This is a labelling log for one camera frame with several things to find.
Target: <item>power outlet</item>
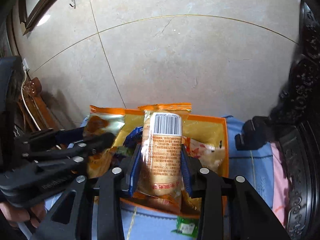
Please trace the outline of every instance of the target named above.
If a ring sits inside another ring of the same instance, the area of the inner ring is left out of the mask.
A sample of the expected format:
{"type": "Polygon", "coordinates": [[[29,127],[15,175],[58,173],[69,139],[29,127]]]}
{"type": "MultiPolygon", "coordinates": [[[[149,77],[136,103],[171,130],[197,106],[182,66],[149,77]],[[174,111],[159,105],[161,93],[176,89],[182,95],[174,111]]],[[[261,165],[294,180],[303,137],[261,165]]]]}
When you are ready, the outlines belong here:
{"type": "Polygon", "coordinates": [[[25,72],[28,72],[30,70],[30,68],[29,68],[28,63],[25,58],[22,60],[22,64],[23,64],[23,70],[25,72]]]}

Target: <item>human hand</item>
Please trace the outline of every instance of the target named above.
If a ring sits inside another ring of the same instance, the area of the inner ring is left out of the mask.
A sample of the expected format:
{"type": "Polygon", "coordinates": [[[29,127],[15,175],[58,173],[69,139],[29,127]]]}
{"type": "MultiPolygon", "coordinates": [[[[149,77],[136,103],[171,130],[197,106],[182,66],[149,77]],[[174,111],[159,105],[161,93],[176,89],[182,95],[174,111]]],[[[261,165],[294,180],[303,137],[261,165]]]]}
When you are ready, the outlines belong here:
{"type": "MultiPolygon", "coordinates": [[[[30,215],[26,209],[16,208],[8,202],[0,203],[0,209],[1,209],[4,217],[9,222],[9,224],[13,227],[18,227],[16,222],[25,222],[28,220],[31,221],[31,224],[35,228],[37,228],[40,224],[36,218],[32,217],[30,219],[30,215]]],[[[39,218],[39,220],[44,219],[44,217],[46,215],[46,211],[44,208],[44,202],[41,202],[41,203],[35,205],[34,207],[31,207],[30,209],[37,216],[37,218],[39,218]]]]}

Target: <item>tile floor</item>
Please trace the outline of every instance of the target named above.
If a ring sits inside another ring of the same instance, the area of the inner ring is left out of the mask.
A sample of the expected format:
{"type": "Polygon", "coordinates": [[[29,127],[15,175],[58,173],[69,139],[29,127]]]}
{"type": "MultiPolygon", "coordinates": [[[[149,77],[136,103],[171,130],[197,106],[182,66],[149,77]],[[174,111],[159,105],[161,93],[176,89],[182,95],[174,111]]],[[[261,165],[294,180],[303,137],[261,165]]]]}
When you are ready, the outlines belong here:
{"type": "Polygon", "coordinates": [[[300,0],[58,0],[17,46],[66,128],[89,104],[189,101],[194,114],[267,115],[288,78],[300,0]]]}

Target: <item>plastic wrapper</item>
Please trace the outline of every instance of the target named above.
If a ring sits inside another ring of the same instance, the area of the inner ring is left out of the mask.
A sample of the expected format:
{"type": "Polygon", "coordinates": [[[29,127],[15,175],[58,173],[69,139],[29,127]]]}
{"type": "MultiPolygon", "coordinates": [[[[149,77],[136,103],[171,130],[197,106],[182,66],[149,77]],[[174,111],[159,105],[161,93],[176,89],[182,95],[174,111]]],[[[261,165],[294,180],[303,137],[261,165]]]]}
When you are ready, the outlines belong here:
{"type": "Polygon", "coordinates": [[[123,146],[135,150],[137,144],[141,144],[142,131],[143,126],[134,128],[134,130],[125,138],[123,146]]]}
{"type": "Polygon", "coordinates": [[[218,173],[218,169],[226,155],[221,142],[215,147],[183,136],[182,144],[186,147],[186,152],[189,156],[199,159],[203,167],[218,173]]]}
{"type": "Polygon", "coordinates": [[[177,188],[174,193],[162,196],[150,196],[141,192],[135,192],[132,200],[136,204],[140,204],[149,208],[179,214],[181,209],[181,191],[177,188]]]}
{"type": "MultiPolygon", "coordinates": [[[[218,169],[225,158],[225,149],[221,142],[215,147],[183,136],[182,144],[186,147],[189,156],[199,159],[203,167],[218,173],[218,169]]],[[[182,197],[184,202],[193,210],[201,211],[201,198],[190,198],[185,190],[182,191],[182,197]]]]}
{"type": "Polygon", "coordinates": [[[177,229],[172,230],[173,233],[178,233],[196,238],[198,236],[198,219],[177,217],[177,229]]]}
{"type": "Polygon", "coordinates": [[[190,103],[141,106],[144,110],[139,190],[147,195],[173,193],[180,185],[182,122],[190,103]]]}
{"type": "MultiPolygon", "coordinates": [[[[121,109],[114,108],[99,108],[90,106],[90,115],[87,125],[84,128],[84,136],[100,135],[106,132],[111,132],[117,135],[120,129],[124,126],[124,109],[123,114],[119,114],[121,109]]],[[[108,171],[113,154],[109,149],[89,156],[87,173],[89,178],[102,176],[108,171]]]]}

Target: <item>green package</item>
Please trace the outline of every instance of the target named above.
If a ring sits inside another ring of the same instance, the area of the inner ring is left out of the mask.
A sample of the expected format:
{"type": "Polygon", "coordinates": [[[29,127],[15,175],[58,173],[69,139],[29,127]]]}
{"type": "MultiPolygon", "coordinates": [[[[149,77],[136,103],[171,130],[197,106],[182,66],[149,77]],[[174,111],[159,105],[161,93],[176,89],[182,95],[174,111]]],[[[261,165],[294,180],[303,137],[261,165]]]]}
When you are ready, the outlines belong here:
{"type": "Polygon", "coordinates": [[[177,218],[177,229],[171,232],[182,234],[185,236],[197,237],[198,235],[198,219],[193,218],[177,218]]]}

